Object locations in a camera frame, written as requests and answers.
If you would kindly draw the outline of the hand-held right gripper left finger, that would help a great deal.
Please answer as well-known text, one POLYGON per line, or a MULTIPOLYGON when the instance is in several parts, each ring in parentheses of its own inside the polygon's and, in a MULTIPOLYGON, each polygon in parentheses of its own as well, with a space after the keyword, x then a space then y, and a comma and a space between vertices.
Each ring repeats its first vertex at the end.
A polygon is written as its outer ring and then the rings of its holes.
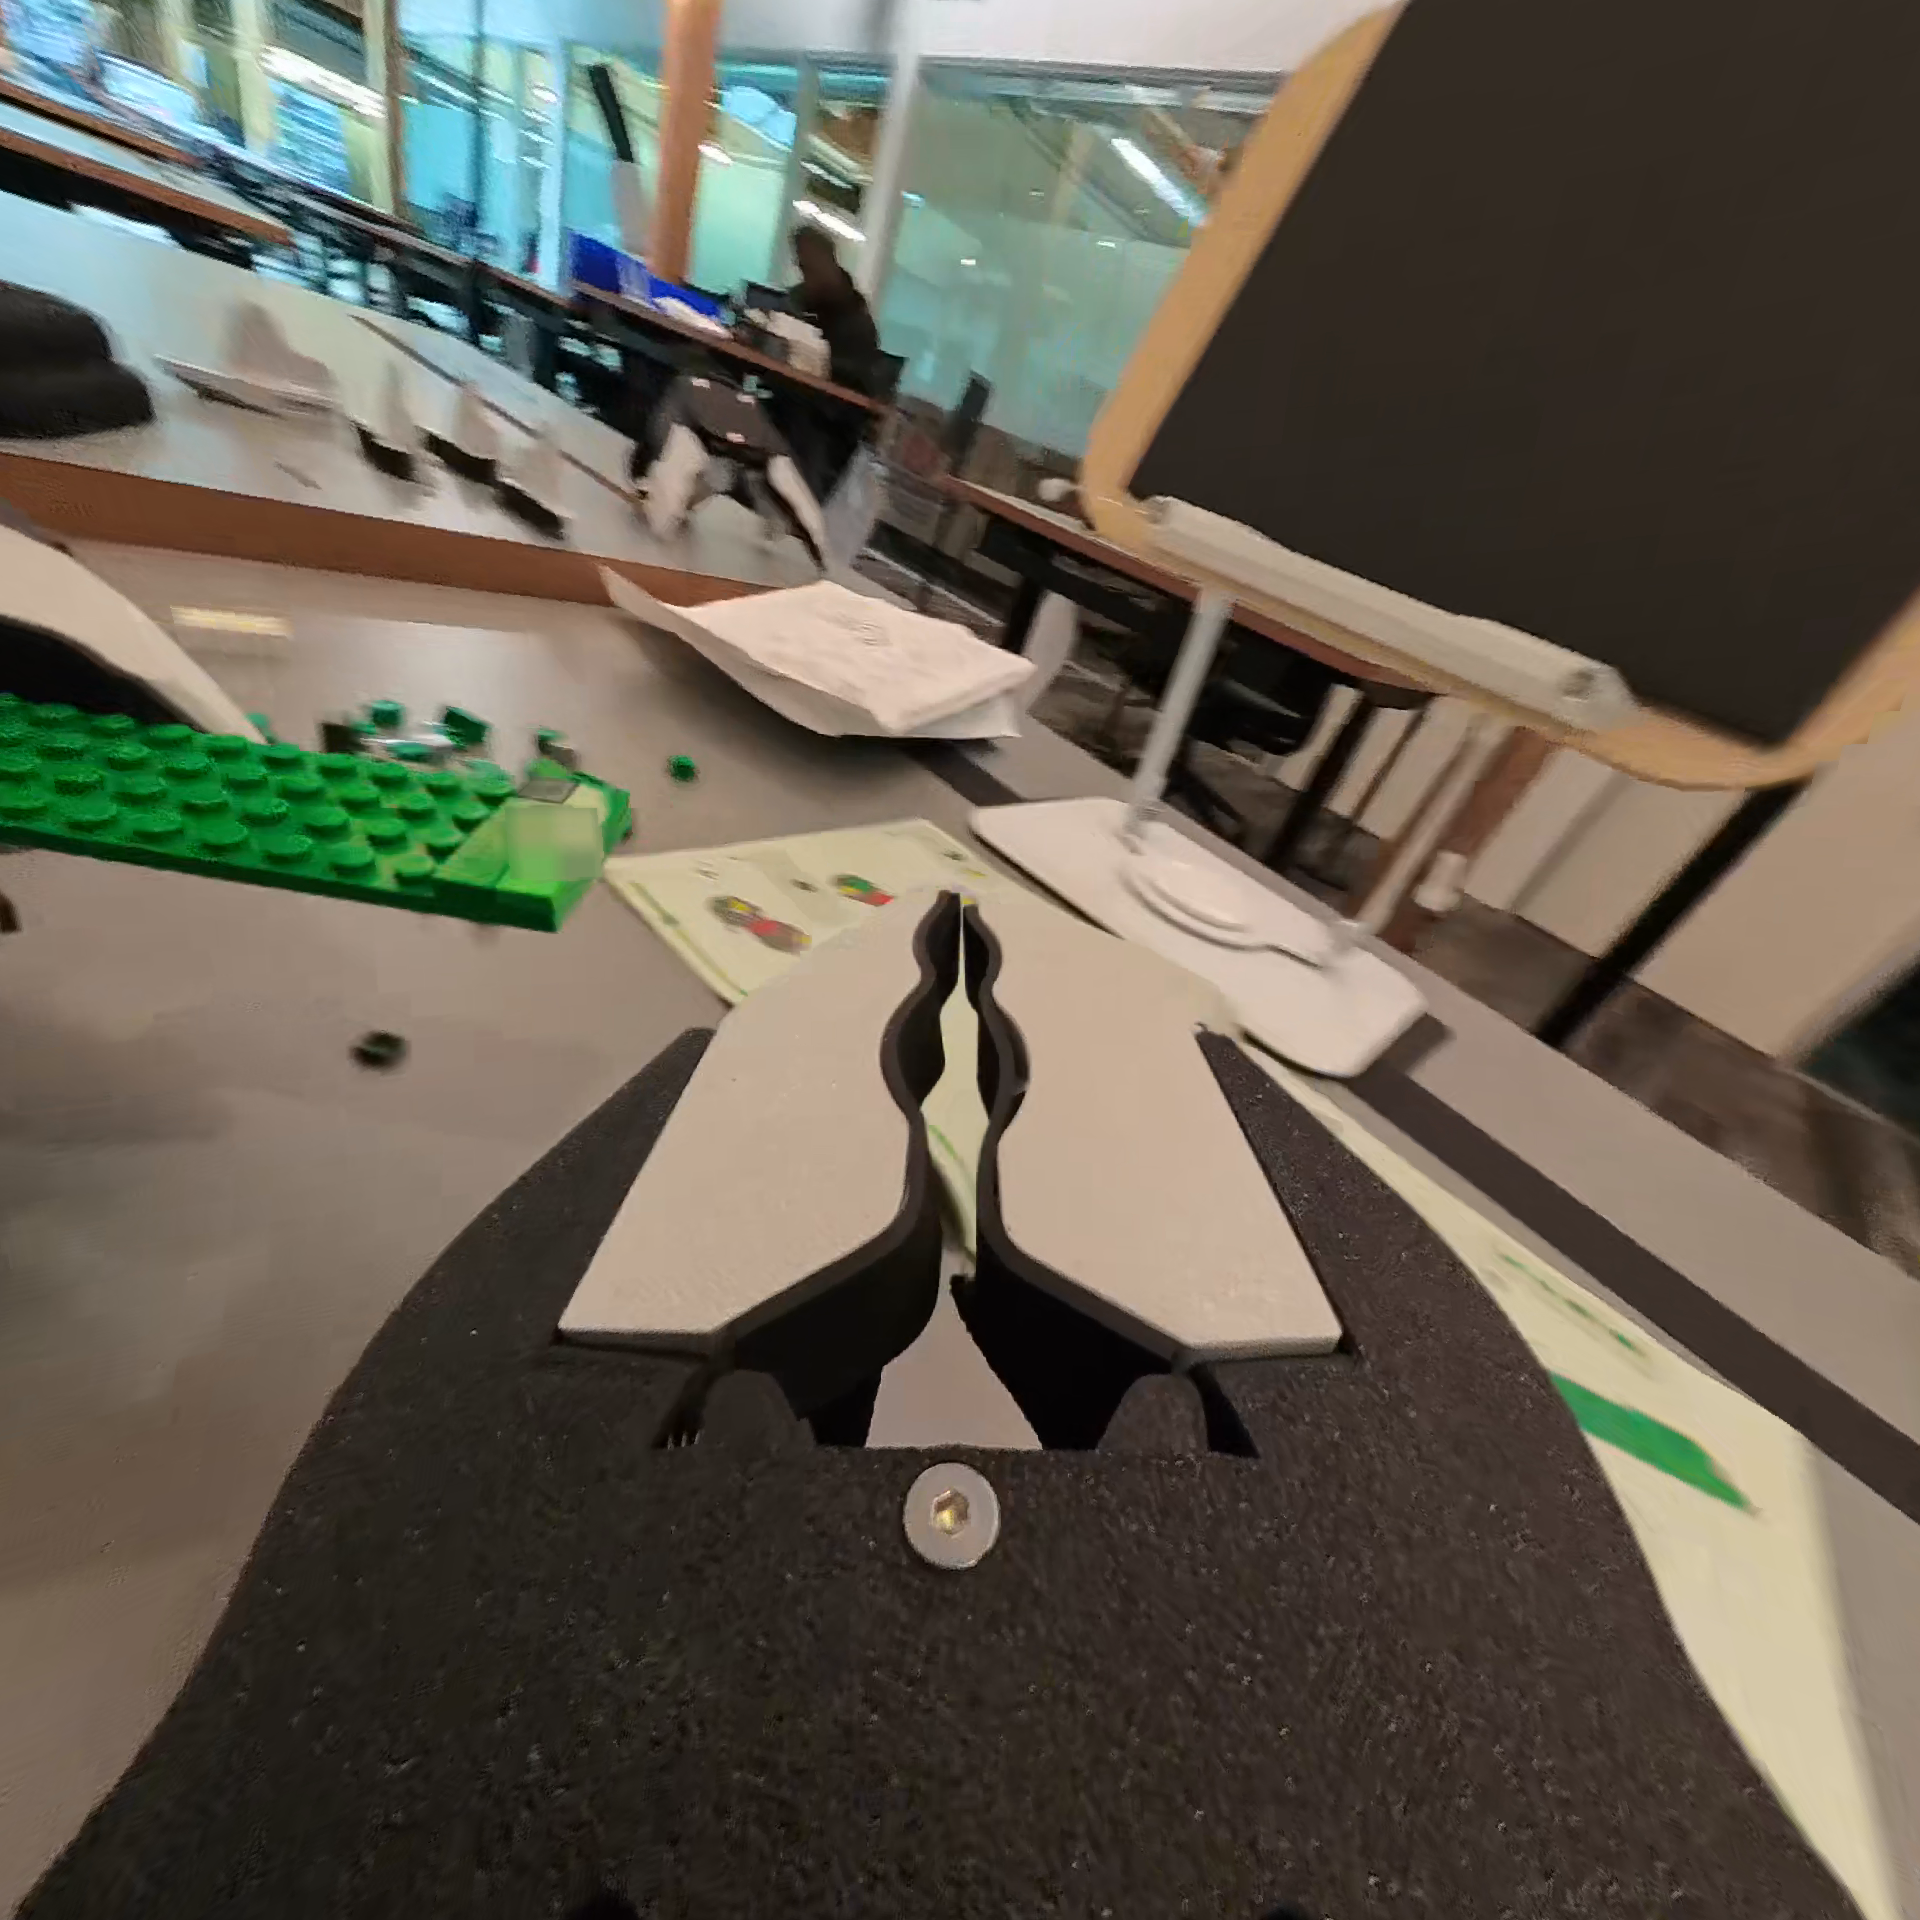
POLYGON ((912 1230, 955 898, 907 894, 733 1007, 561 1311, 561 1338, 716 1358, 912 1230))

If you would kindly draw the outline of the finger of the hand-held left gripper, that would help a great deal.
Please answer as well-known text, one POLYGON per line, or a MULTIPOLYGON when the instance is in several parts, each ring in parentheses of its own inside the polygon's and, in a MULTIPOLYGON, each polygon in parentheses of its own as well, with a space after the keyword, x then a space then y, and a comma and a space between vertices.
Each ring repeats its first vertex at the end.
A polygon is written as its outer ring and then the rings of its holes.
POLYGON ((3 528, 3 693, 142 725, 257 739, 166 631, 60 545, 3 528))

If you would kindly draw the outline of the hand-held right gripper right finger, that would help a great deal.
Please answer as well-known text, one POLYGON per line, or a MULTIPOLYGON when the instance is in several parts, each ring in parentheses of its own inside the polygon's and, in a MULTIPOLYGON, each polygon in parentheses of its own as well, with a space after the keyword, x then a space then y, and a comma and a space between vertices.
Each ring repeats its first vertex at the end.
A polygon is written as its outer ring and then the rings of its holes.
POLYGON ((969 906, 965 938, 979 1293, 1174 1369, 1333 1353, 1337 1311, 1209 1057, 1241 1065, 1217 992, 1037 898, 969 906))

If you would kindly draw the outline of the green studded brick plate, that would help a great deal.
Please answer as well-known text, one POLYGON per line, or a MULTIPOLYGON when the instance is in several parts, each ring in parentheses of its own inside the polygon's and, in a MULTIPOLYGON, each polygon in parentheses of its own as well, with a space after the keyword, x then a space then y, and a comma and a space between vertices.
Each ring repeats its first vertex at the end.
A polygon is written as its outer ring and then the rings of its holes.
POLYGON ((4 848, 555 934, 632 834, 588 783, 329 754, 4 695, 4 848))

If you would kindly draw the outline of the grey desk with brown edge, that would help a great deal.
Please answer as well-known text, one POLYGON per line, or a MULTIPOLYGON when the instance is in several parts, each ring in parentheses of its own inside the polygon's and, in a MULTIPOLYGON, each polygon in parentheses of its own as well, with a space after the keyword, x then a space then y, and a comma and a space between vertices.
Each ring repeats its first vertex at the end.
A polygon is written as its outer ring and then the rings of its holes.
POLYGON ((41 528, 408 586, 598 605, 611 569, 673 606, 808 586, 804 545, 745 509, 707 501, 655 537, 628 494, 628 443, 485 354, 408 322, 384 322, 291 283, 159 247, 23 200, 4 200, 4 280, 100 321, 118 359, 150 390, 153 421, 69 442, 7 442, 7 506, 41 528), (166 361, 200 361, 228 311, 254 299, 291 343, 326 361, 342 413, 263 417, 195 397, 166 361), (419 480, 377 471, 355 425, 401 370, 416 421, 441 425, 472 385, 508 449, 547 442, 559 458, 561 537, 505 512, 436 461, 419 480))

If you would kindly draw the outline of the building instruction booklet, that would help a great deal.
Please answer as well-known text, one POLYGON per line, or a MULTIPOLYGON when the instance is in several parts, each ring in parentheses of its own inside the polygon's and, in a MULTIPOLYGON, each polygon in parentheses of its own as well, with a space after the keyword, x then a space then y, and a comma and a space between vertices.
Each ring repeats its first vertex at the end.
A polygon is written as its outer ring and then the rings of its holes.
MULTIPOLYGON (((925 822, 611 863, 607 885, 725 1007, 868 912, 937 885, 971 902, 1031 888, 925 822)), ((1864 1915, 1915 1915, 1891 1845, 1841 1611, 1833 1477, 1797 1430, 1593 1290, 1559 1230, 1534 1230, 1437 1153, 1391 1141, 1295 1071, 1261 1071, 1437 1230, 1568 1400, 1623 1502, 1678 1637, 1743 1752, 1864 1915)))

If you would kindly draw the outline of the black dome-shaped object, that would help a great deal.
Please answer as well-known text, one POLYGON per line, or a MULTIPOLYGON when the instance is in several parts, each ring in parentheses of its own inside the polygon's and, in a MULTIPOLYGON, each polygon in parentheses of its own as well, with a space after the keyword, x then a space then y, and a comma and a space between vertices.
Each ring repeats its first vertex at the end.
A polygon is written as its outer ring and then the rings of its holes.
POLYGON ((153 418, 148 385, 88 311, 3 283, 3 442, 73 442, 153 418))

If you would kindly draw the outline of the grey wedge plate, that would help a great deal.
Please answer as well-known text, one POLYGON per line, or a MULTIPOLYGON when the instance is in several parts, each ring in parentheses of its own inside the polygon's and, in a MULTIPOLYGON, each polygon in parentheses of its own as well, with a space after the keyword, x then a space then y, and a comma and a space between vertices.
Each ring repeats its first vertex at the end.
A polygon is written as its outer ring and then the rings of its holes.
POLYGON ((216 350, 199 359, 159 352, 156 369, 190 393, 261 417, 329 417, 341 390, 325 361, 299 352, 273 313, 254 299, 228 309, 216 350))
POLYGON ((503 442, 494 413, 472 385, 453 386, 444 418, 422 430, 422 447, 467 486, 496 491, 503 442))
POLYGON ((429 487, 431 461, 424 453, 408 376, 399 363, 389 363, 363 390, 352 414, 352 437, 373 474, 408 490, 429 487))
POLYGON ((542 541, 567 545, 572 515, 564 501, 569 465, 544 435, 528 435, 494 462, 496 506, 542 541))

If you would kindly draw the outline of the scatter of small green bricks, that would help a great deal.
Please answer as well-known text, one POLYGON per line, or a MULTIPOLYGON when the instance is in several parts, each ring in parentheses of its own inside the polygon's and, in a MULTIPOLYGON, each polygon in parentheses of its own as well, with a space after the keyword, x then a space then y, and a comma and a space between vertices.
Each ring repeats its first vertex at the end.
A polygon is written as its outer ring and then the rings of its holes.
MULTIPOLYGON (((508 763, 494 758, 494 746, 491 723, 456 704, 416 715, 399 701, 369 701, 319 720, 323 753, 467 770, 475 778, 508 774, 508 763)), ((564 731, 540 727, 532 731, 529 753, 512 779, 516 785, 581 785, 589 775, 564 731)))

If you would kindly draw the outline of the idle black gripper device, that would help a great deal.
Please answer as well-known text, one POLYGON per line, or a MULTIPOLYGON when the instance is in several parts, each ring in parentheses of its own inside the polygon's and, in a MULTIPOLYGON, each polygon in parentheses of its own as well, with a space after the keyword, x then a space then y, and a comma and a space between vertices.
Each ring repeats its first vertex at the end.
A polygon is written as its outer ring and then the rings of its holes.
POLYGON ((784 432, 757 397, 717 376, 669 382, 632 447, 630 490, 655 541, 681 537, 707 501, 729 498, 831 571, 823 504, 784 432))

